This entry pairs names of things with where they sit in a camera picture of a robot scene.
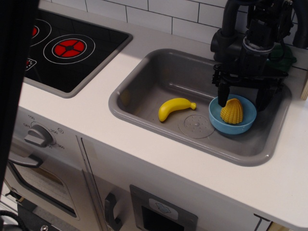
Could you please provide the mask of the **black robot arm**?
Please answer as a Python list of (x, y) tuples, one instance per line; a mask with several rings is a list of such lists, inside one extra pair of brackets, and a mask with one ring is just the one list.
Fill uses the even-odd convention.
[(224, 107), (230, 87), (257, 89), (256, 109), (263, 111), (283, 88), (288, 74), (267, 66), (276, 43), (291, 29), (292, 1), (229, 0), (222, 27), (213, 36), (215, 61), (212, 83), (218, 88), (218, 103)]

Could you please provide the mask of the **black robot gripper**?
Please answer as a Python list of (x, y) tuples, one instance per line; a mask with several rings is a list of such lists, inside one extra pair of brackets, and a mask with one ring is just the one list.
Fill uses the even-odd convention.
[(218, 87), (218, 104), (225, 107), (230, 87), (259, 89), (256, 98), (257, 111), (264, 111), (275, 92), (281, 87), (287, 72), (267, 65), (275, 45), (258, 46), (244, 39), (239, 57), (214, 65), (212, 83)]

